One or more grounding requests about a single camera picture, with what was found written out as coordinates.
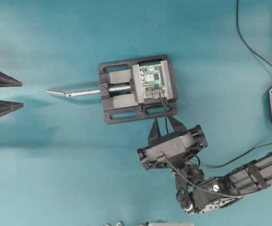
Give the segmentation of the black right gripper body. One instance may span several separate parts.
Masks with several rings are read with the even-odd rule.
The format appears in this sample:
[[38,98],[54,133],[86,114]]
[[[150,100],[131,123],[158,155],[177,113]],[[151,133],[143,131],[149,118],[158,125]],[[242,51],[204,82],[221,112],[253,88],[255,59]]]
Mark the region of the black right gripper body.
[[167,161],[178,166],[186,164],[203,148],[208,146],[200,125],[188,130],[186,134],[167,134],[152,145],[137,149],[144,169],[170,168]]

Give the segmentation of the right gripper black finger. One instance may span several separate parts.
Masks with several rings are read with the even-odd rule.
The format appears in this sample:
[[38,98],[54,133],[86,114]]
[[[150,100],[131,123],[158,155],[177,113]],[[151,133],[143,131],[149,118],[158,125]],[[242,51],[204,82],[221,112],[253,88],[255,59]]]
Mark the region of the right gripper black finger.
[[161,137],[159,125],[158,125],[158,120],[157,118],[154,119],[152,128],[150,130],[149,136],[148,136],[148,144],[152,145],[155,143],[159,138]]
[[188,132],[187,128],[184,126],[183,123],[175,119],[173,116],[168,116],[169,122],[173,128],[172,134],[186,134]]

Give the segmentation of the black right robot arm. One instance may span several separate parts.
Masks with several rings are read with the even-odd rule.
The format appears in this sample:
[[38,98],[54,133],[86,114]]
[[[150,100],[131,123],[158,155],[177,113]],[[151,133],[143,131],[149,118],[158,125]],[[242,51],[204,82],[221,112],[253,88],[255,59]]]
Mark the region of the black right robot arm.
[[[111,87],[115,90],[131,89],[136,103],[157,100],[167,104],[172,88],[169,64],[161,61],[155,65],[133,65],[132,69],[112,73],[131,72],[130,85]],[[22,86],[12,77],[0,72],[0,87]],[[22,103],[0,101],[0,117],[22,108]],[[197,154],[208,146],[200,125],[187,129],[183,123],[170,115],[173,132],[161,136],[155,118],[148,136],[148,146],[137,149],[140,163],[145,170],[172,169],[176,183],[176,199],[185,214],[205,213],[214,208],[225,208],[243,197],[267,189],[272,184],[272,152],[234,169],[223,177],[204,179]]]

